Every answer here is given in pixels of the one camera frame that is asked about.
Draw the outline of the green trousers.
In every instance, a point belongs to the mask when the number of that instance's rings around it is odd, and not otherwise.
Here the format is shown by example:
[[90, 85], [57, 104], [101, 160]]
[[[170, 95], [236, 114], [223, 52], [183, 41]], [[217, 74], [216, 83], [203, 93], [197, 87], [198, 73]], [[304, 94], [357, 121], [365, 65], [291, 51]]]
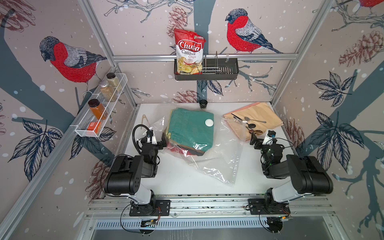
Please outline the green trousers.
[[206, 111], [173, 109], [166, 136], [175, 145], [207, 152], [214, 142], [214, 117]]

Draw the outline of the clear plastic vacuum bag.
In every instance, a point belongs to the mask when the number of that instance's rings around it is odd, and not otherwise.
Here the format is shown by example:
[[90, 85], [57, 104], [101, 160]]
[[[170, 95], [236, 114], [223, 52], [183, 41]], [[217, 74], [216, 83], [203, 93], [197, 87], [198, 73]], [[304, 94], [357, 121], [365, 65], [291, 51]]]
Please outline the clear plastic vacuum bag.
[[247, 136], [241, 121], [191, 106], [171, 105], [156, 114], [149, 129], [165, 137], [166, 152], [225, 185], [235, 184]]

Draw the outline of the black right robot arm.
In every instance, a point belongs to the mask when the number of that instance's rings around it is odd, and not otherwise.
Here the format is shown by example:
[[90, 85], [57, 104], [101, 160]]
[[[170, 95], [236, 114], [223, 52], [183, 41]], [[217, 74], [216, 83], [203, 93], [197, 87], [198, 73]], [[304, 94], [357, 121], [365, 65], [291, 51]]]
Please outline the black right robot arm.
[[267, 206], [287, 204], [304, 196], [327, 195], [333, 192], [331, 178], [315, 157], [286, 155], [286, 160], [283, 161], [285, 147], [278, 144], [276, 132], [269, 131], [263, 140], [251, 133], [250, 144], [254, 149], [261, 151], [261, 165], [265, 177], [276, 180], [290, 178], [289, 182], [267, 190]]

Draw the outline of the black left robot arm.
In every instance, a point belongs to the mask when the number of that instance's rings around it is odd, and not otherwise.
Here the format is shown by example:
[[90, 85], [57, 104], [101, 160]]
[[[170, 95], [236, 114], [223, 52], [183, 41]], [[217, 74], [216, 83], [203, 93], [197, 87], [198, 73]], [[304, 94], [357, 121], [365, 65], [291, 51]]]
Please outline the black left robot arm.
[[116, 157], [104, 182], [106, 194], [127, 197], [139, 213], [156, 210], [156, 197], [152, 190], [141, 185], [142, 178], [154, 178], [160, 164], [158, 153], [167, 146], [164, 134], [159, 142], [156, 138], [142, 138], [136, 142], [138, 155]]

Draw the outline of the red cassava chips bag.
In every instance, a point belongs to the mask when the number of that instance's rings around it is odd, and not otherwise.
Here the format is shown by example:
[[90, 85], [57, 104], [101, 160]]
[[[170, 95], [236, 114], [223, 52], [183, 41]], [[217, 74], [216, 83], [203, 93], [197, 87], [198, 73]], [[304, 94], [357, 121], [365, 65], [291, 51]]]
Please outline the red cassava chips bag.
[[203, 55], [206, 40], [195, 32], [174, 29], [176, 43], [176, 73], [197, 75], [203, 71]]

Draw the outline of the black spoon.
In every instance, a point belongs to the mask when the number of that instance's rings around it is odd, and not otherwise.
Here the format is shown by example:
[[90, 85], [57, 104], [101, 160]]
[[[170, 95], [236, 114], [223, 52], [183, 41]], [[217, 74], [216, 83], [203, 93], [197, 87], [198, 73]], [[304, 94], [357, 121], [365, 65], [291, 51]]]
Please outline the black spoon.
[[249, 124], [248, 123], [248, 121], [246, 121], [246, 120], [243, 120], [243, 119], [241, 119], [241, 118], [239, 118], [239, 117], [237, 117], [236, 115], [234, 115], [234, 114], [232, 114], [232, 116], [236, 119], [236, 120], [238, 120], [238, 121], [240, 121], [240, 122], [242, 122], [242, 123], [244, 123], [244, 124], [246, 124], [247, 125], [247, 127], [249, 128], [249, 129], [254, 129], [255, 127], [256, 127], [256, 125], [255, 124]]

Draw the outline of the beige cloth placemat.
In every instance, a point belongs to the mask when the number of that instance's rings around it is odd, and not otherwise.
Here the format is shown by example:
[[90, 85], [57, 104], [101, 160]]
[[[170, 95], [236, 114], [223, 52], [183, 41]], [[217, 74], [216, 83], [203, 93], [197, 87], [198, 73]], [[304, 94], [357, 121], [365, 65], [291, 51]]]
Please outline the beige cloth placemat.
[[227, 124], [231, 130], [241, 141], [249, 141], [251, 139], [251, 134], [246, 128], [247, 125], [236, 120], [232, 114], [243, 120], [245, 120], [244, 117], [248, 117], [254, 120], [266, 121], [265, 124], [253, 121], [248, 122], [249, 124], [255, 124], [256, 129], [263, 131], [263, 134], [265, 134], [268, 130], [274, 130], [284, 124], [278, 115], [273, 111], [270, 104], [266, 102], [250, 104], [223, 115], [223, 117], [227, 120]]

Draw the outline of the metal spoon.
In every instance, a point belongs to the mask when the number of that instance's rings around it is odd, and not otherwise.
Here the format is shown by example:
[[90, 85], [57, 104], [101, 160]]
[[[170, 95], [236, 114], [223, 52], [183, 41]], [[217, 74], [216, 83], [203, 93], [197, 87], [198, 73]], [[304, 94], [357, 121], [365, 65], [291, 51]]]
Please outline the metal spoon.
[[253, 122], [259, 122], [259, 123], [266, 123], [266, 121], [260, 121], [260, 120], [254, 120], [254, 119], [250, 119], [250, 118], [248, 118], [248, 117], [244, 117], [244, 119], [247, 121], [247, 122], [249, 122], [249, 121], [253, 121]]

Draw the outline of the small orange box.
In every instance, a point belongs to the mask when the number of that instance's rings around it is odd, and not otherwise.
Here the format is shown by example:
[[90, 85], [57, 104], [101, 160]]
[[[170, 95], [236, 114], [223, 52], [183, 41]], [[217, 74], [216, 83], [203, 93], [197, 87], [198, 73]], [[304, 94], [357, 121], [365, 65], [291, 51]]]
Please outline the small orange box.
[[101, 129], [101, 125], [102, 125], [101, 121], [91, 122], [88, 125], [87, 131], [91, 131], [91, 132], [94, 132], [95, 134], [98, 134]]

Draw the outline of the orange spice jar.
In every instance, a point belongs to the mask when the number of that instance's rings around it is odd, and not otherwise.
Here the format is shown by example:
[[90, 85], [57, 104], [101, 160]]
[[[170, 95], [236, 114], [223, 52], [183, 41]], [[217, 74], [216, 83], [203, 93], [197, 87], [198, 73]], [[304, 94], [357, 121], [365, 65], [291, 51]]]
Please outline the orange spice jar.
[[92, 111], [93, 115], [96, 117], [97, 120], [106, 120], [107, 119], [108, 114], [105, 110], [105, 107], [102, 105], [102, 103], [98, 99], [89, 100], [88, 105], [89, 105], [90, 110]]

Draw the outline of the black lid pepper grinder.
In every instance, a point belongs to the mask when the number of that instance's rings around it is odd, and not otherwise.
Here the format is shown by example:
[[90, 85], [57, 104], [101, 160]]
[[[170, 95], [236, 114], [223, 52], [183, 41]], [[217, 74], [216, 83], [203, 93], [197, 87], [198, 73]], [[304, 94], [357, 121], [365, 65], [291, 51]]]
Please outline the black lid pepper grinder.
[[199, 101], [199, 105], [200, 105], [200, 108], [201, 108], [202, 110], [205, 110], [205, 109], [207, 108], [208, 101], [207, 101], [207, 100], [204, 100], [204, 99], [201, 99], [201, 100]]

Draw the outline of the tan spice jar silver lid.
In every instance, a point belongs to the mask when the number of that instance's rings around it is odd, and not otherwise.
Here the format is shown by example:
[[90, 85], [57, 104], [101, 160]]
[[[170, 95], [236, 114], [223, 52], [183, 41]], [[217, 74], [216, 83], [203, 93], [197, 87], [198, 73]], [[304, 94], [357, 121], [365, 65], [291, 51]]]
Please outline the tan spice jar silver lid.
[[107, 80], [101, 80], [99, 86], [101, 94], [104, 96], [106, 102], [115, 102], [117, 100], [115, 90], [110, 86]]

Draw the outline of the light spice jar black lid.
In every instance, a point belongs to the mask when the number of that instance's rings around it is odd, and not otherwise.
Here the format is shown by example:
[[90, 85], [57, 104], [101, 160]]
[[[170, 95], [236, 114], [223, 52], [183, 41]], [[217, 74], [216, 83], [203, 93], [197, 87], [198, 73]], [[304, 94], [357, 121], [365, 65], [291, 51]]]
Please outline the light spice jar black lid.
[[122, 91], [122, 85], [120, 84], [119, 78], [116, 76], [115, 73], [108, 73], [107, 74], [107, 81], [110, 86], [115, 88], [118, 92]]

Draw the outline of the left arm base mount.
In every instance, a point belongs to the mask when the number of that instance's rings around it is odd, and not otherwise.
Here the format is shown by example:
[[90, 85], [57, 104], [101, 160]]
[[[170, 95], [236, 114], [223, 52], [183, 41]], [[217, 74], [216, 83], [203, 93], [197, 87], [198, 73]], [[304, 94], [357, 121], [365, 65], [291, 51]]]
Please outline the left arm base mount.
[[130, 208], [130, 217], [152, 217], [169, 216], [171, 208], [170, 200], [155, 200], [147, 205], [138, 205], [132, 203]]

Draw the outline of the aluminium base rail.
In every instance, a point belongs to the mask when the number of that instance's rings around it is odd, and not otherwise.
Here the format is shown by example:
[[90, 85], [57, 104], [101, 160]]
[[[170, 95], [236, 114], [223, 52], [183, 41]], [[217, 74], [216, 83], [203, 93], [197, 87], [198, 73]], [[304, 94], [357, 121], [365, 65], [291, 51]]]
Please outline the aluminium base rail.
[[[167, 218], [250, 217], [255, 207], [265, 207], [265, 197], [260, 194], [234, 195], [158, 195], [157, 200], [169, 200]], [[91, 201], [85, 219], [129, 218], [131, 202], [125, 198], [107, 197]], [[285, 203], [292, 217], [335, 216], [336, 211], [325, 196], [302, 197]]]

